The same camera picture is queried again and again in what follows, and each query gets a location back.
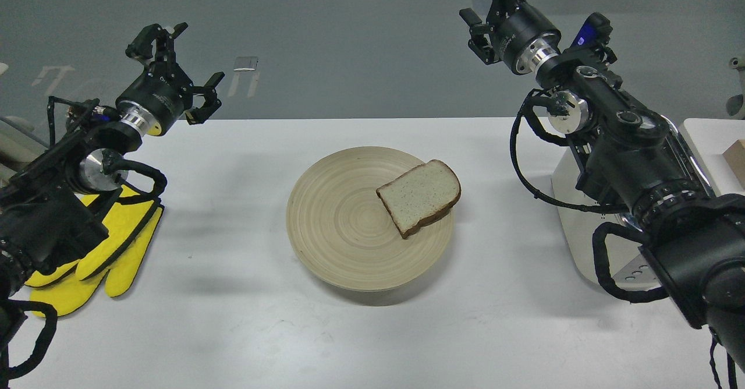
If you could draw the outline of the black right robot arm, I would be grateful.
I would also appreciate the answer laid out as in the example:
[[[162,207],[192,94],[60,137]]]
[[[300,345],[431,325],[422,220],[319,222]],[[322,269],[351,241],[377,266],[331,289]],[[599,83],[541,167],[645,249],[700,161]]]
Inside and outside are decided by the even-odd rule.
[[[527,0],[491,0],[482,20],[461,9],[469,49],[486,65],[535,74],[510,131],[510,159],[532,195],[556,207],[628,214],[631,225],[593,230],[591,259],[599,286],[630,303],[672,299],[696,330],[708,326],[727,352],[729,378],[743,368],[743,196],[715,196],[672,123],[649,110],[609,70],[612,26],[588,16],[572,44]],[[545,142],[566,147],[579,175],[575,188],[594,205],[557,200],[520,171],[522,121]]]

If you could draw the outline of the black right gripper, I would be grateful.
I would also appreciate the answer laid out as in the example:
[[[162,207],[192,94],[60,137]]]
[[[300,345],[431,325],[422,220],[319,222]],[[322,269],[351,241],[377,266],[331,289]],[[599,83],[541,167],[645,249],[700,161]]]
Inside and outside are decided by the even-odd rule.
[[[535,39],[542,38],[553,48],[561,39],[559,29],[525,0],[492,0],[489,24],[473,9],[461,9],[459,15],[469,28],[471,52],[485,65],[504,62],[516,75],[531,71],[522,55]]]

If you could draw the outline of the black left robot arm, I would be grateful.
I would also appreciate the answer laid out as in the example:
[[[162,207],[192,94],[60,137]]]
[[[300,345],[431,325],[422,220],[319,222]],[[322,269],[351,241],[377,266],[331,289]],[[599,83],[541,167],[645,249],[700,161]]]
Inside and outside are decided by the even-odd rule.
[[[141,63],[142,73],[113,106],[48,98],[48,150],[2,188],[2,298],[32,273],[49,275],[95,249],[109,235],[103,219],[115,203],[156,200],[164,192],[165,175],[127,153],[182,116],[205,123],[222,104],[223,72],[197,86],[176,60],[175,40],[187,28],[141,29],[125,54]]]

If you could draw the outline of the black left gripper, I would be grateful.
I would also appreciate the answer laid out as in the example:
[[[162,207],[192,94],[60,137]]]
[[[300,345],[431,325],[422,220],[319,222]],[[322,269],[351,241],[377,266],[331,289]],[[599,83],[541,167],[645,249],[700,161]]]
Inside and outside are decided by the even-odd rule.
[[[115,100],[115,108],[149,113],[152,121],[148,135],[164,135],[184,112],[189,125],[204,124],[222,105],[217,86],[225,73],[216,72],[204,86],[194,86],[175,62],[175,39],[188,27],[186,22],[179,23],[171,33],[160,24],[152,24],[127,45],[127,57],[140,62],[144,70]],[[202,106],[192,107],[195,96],[203,99]]]

